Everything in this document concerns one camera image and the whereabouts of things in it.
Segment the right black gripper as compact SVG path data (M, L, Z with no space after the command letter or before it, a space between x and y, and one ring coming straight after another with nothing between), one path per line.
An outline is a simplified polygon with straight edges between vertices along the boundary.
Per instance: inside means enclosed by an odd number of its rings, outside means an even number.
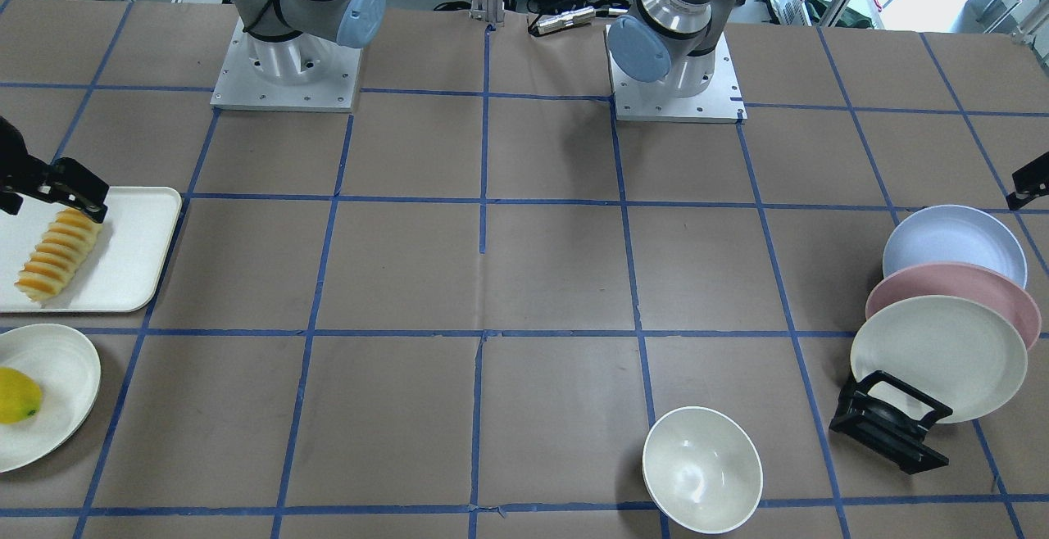
M108 212L109 191L110 185L82 163L59 158L50 165L33 156L19 129L1 117L0 210L3 213L18 214L21 195L45 196L50 203L74 208L91 222L102 223Z

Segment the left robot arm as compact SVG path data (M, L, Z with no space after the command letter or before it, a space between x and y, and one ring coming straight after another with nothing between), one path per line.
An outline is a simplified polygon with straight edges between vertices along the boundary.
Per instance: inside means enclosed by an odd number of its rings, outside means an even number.
M611 23L627 206L1004 210L1047 154L1047 80L999 34L723 26L728 0Z

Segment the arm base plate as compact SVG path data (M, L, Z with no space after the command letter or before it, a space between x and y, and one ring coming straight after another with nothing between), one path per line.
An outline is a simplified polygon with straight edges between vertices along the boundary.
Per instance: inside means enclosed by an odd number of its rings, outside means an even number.
M627 76L607 53L618 120L741 124L748 118L726 35L715 52L687 57L655 83Z
M363 53L308 34L262 42L236 20L211 106L228 111L352 113Z

